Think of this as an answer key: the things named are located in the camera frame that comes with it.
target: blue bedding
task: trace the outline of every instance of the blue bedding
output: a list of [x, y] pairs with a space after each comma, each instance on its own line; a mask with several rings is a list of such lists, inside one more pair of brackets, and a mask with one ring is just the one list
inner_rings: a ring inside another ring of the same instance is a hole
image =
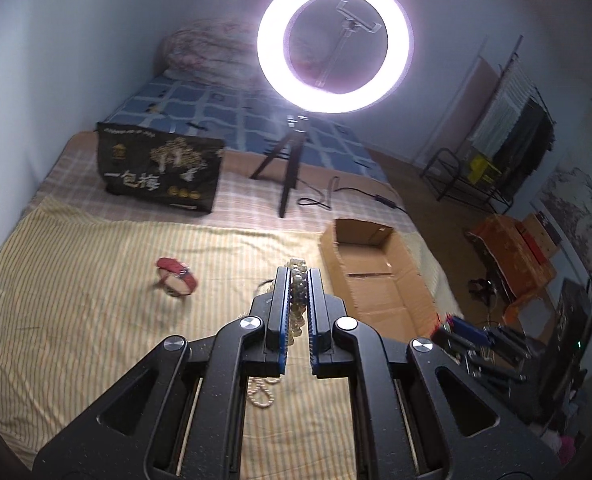
[[[296, 107], [273, 91], [251, 93], [159, 76], [106, 121], [217, 137], [230, 150], [263, 154], [287, 132], [287, 115], [297, 113]], [[309, 123], [304, 163], [387, 181], [347, 126], [320, 114], [311, 114]]]

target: black bag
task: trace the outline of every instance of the black bag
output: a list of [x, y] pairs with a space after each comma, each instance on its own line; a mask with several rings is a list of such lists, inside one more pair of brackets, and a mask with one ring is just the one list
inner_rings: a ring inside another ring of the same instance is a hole
[[211, 212], [225, 143], [143, 126], [98, 123], [98, 173], [107, 191]]

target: red watch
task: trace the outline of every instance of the red watch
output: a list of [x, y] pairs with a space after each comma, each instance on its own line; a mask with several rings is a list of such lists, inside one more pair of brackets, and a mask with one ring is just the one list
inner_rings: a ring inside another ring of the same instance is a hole
[[175, 258], [159, 258], [156, 262], [159, 285], [167, 288], [171, 296], [191, 296], [198, 286], [198, 281], [189, 267]]

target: wooden floor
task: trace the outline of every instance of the wooden floor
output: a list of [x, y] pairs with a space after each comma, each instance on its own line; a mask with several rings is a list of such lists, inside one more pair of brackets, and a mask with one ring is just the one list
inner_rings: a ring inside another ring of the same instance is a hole
[[[403, 207], [445, 270], [465, 319], [482, 325], [487, 318], [487, 308], [471, 297], [467, 282], [483, 278], [486, 269], [464, 238], [463, 231], [481, 222], [487, 213], [448, 198], [437, 202], [429, 187], [420, 179], [420, 170], [383, 153], [369, 153], [403, 199]], [[491, 312], [493, 320], [502, 320], [503, 307], [502, 300], [499, 300]]]

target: ring light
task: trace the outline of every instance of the ring light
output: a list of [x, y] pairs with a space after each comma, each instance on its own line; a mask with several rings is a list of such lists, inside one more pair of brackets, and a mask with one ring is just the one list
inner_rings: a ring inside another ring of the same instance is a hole
[[396, 0], [365, 0], [380, 15], [387, 31], [387, 54], [378, 73], [364, 86], [333, 94], [302, 82], [284, 55], [285, 34], [292, 17], [311, 0], [274, 0], [258, 30], [258, 59], [267, 81], [287, 101], [310, 112], [343, 113], [359, 110], [382, 99], [405, 72], [411, 51], [407, 19]]

